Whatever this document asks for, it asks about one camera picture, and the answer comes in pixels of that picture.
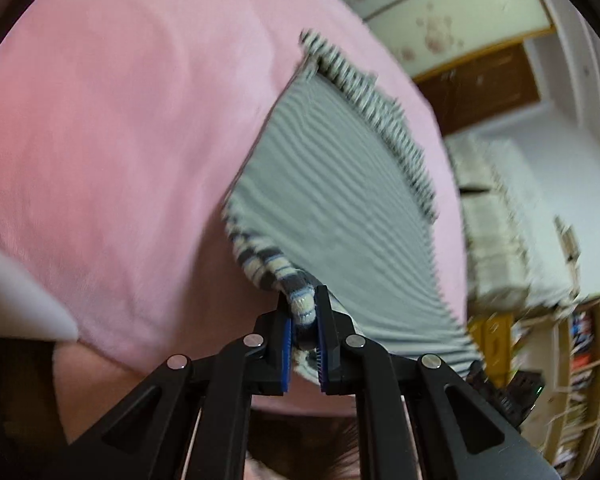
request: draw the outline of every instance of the brown wooden cabinet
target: brown wooden cabinet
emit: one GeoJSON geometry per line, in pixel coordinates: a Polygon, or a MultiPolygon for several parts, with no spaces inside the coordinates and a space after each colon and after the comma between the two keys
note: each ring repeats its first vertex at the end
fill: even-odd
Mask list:
{"type": "Polygon", "coordinates": [[[540,100],[522,43],[477,56],[419,82],[418,88],[443,136],[540,100]]]}

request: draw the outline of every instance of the silver rivet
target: silver rivet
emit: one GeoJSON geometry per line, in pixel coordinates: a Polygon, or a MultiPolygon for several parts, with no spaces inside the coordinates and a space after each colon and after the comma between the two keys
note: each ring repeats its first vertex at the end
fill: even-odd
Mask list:
{"type": "Polygon", "coordinates": [[[167,366],[171,368],[171,370],[182,370],[189,360],[186,356],[181,354],[172,355],[167,359],[167,366]]]}
{"type": "Polygon", "coordinates": [[[244,336],[242,342],[249,348],[257,348],[264,343],[264,338],[260,334],[249,334],[244,336]]]}
{"type": "Polygon", "coordinates": [[[434,354],[424,354],[422,356],[422,364],[424,364],[427,368],[431,368],[435,370],[436,368],[440,368],[442,361],[437,355],[434,354]]]}
{"type": "Polygon", "coordinates": [[[366,339],[363,338],[361,335],[358,335],[358,334],[348,335],[347,338],[344,341],[351,348],[362,348],[365,345],[365,343],[366,343],[366,339]]]}

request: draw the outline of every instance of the pink fabric surface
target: pink fabric surface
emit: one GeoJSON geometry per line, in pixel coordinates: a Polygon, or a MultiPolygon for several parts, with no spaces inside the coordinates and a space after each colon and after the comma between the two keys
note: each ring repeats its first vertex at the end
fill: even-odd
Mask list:
{"type": "MultiPolygon", "coordinates": [[[[459,201],[436,121],[344,3],[36,0],[0,46],[0,248],[111,366],[145,374],[173,352],[215,353],[275,305],[233,262],[218,205],[301,60],[304,28],[404,107],[436,187],[440,287],[464,321],[459,201]]],[[[77,355],[71,375],[83,350],[56,359],[61,411],[116,376],[77,355]]],[[[303,388],[267,407],[303,410],[303,388]]]]}

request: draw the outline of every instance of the pink blanket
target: pink blanket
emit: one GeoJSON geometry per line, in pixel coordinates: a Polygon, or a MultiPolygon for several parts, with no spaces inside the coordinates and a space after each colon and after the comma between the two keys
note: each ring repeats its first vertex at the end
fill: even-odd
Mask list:
{"type": "MultiPolygon", "coordinates": [[[[71,436],[171,353],[215,353],[274,306],[232,261],[218,205],[304,28],[404,107],[436,187],[442,293],[464,319],[459,203],[433,114],[343,2],[36,0],[0,47],[0,248],[78,322],[81,343],[55,363],[71,436]]],[[[267,407],[352,410],[295,381],[267,407]]]]}

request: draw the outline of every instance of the black and white striped fabric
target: black and white striped fabric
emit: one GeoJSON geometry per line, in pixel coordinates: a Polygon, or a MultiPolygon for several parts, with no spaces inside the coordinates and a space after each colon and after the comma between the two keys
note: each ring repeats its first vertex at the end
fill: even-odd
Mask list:
{"type": "Polygon", "coordinates": [[[480,354],[440,299],[433,187],[395,102],[320,36],[273,108],[224,211],[253,283],[283,291],[297,328],[326,284],[388,351],[440,355],[466,374],[480,354]]]}

